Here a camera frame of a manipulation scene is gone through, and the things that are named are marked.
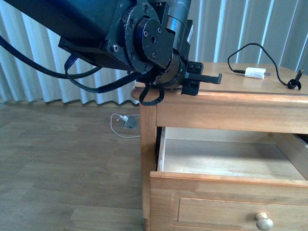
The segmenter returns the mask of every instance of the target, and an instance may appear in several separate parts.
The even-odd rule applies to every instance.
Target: white cable
[[[125,117],[127,117],[128,115],[123,116],[123,115],[119,115],[119,114],[117,114],[117,113],[113,113],[113,114],[111,115],[111,117],[110,117],[110,128],[111,128],[111,130],[112,130],[117,136],[122,137],[122,138],[125,138],[125,139],[138,138],[138,137],[140,137],[140,136],[125,137],[125,136],[121,136],[120,134],[116,133],[115,130],[112,128],[112,118],[113,118],[113,116],[119,116],[119,119],[117,119],[117,121],[119,121],[120,119],[122,119],[122,120],[124,120],[124,121],[125,121],[125,120],[127,121],[127,119],[126,119]]]

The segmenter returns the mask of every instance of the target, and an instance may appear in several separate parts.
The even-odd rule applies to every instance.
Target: drawer knob
[[[265,213],[258,213],[255,216],[255,219],[257,221],[257,228],[262,231],[268,231],[271,230],[274,227],[274,222],[268,218],[268,215]]]

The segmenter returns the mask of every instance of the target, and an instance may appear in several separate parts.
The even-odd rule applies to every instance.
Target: wooden floor
[[[139,109],[0,106],[0,231],[143,230],[140,140],[112,113]]]

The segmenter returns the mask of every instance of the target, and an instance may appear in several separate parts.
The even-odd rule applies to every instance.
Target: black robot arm
[[[73,56],[94,66],[140,73],[114,86],[129,79],[161,92],[182,85],[182,93],[196,95],[200,81],[220,83],[221,75],[202,76],[203,65],[188,60],[191,0],[5,1],[60,35],[59,47]]]

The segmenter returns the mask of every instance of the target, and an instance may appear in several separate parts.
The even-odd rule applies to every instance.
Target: charging cable
[[[114,113],[114,114],[111,115],[111,117],[110,117],[110,128],[111,128],[111,130],[114,132],[114,134],[116,134],[116,135],[119,136],[119,137],[125,138],[125,139],[131,139],[131,138],[138,138],[138,137],[140,137],[140,136],[125,137],[125,136],[122,136],[122,135],[116,133],[116,131],[112,128],[112,119],[113,119],[114,116],[118,116],[118,117],[119,117],[119,118],[117,119],[117,121],[119,121],[119,120],[122,119],[123,121],[127,122],[127,121],[128,121],[128,115],[125,115],[125,116],[124,116],[124,115],[119,115],[119,114],[117,114],[117,113]]]
[[[288,84],[286,84],[285,82],[283,82],[283,80],[280,78],[279,76],[279,71],[278,71],[278,66],[277,64],[275,63],[275,61],[273,60],[273,58],[269,55],[269,53],[265,50],[265,48],[258,44],[258,43],[248,43],[247,45],[243,46],[242,48],[240,48],[239,50],[237,50],[236,52],[234,52],[232,55],[230,55],[228,57],[228,65],[229,65],[229,68],[231,71],[233,71],[234,73],[239,73],[239,74],[245,74],[246,77],[252,77],[252,78],[259,78],[259,79],[263,79],[264,78],[264,75],[268,75],[269,73],[265,73],[265,69],[262,69],[262,68],[247,68],[246,70],[233,70],[232,67],[231,67],[231,64],[230,64],[230,58],[234,55],[236,55],[238,52],[240,52],[241,50],[243,50],[244,48],[250,46],[250,45],[255,45],[255,46],[258,46],[260,47],[264,53],[269,57],[269,59],[273,62],[275,68],[276,68],[276,73],[277,73],[277,78],[278,80],[284,84],[285,86],[287,86],[289,89],[294,89],[296,86],[298,87],[298,89],[300,90],[301,89],[301,84],[299,82],[299,79],[300,77],[302,76],[303,74],[303,70],[300,70],[298,73],[297,73],[297,76],[295,79],[291,79],[289,81]]]

